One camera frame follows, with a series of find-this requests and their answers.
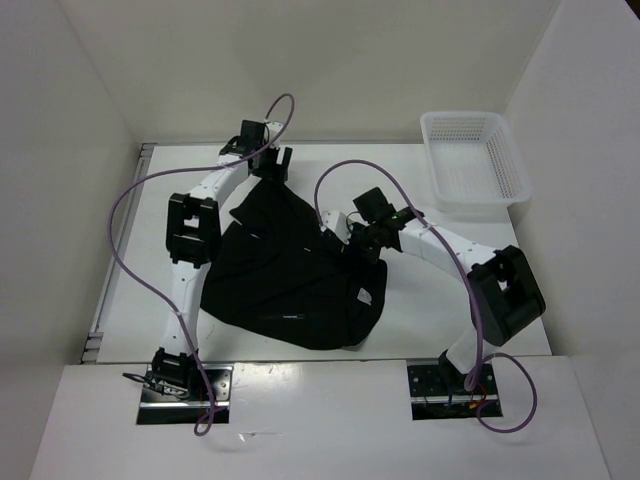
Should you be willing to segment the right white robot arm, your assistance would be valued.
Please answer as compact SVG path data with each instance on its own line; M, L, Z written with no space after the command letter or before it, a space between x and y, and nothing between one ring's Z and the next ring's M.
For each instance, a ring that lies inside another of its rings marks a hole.
M467 290L472 326L441 356L440 385L460 393L479 380L478 365L546 311L524 252L495 249L428 222L407 206L397 210L379 188L354 200L362 224L353 222L349 244L375 259L383 248L429 263L460 280Z

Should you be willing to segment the black shorts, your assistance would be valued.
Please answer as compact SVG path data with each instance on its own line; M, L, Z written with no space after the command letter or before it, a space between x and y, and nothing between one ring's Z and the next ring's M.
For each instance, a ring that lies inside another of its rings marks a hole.
M332 250L314 209L283 184L259 182L230 215L205 279L204 312L309 350L368 337L385 305L384 261Z

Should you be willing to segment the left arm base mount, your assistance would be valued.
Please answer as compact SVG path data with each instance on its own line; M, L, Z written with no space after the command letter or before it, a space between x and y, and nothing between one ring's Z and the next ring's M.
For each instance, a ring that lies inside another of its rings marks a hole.
M215 400L213 424L228 424L233 366L207 364L205 370ZM199 373L195 375L196 383L191 390L153 380L150 366L144 374L125 372L122 376L141 386L137 425L195 424L208 413L209 397Z

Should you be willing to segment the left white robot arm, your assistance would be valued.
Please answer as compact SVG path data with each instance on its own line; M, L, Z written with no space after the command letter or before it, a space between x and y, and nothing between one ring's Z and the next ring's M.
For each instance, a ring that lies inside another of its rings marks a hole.
M245 120L240 134L220 151L215 169L186 193L168 202L165 245L171 260L170 311L175 326L166 326L151 367L154 382L175 398L191 398L202 388L197 360L197 321L204 281L222 241L220 208L250 176L284 181L292 149L281 149L284 125Z

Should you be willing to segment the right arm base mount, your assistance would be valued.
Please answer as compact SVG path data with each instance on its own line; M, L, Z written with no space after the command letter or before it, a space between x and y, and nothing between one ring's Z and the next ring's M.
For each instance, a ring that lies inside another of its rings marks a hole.
M408 361L406 371L413 421L475 418L479 407L483 416L503 416L489 364L483 366L481 381L473 392L465 390L462 382L446 383L436 360Z

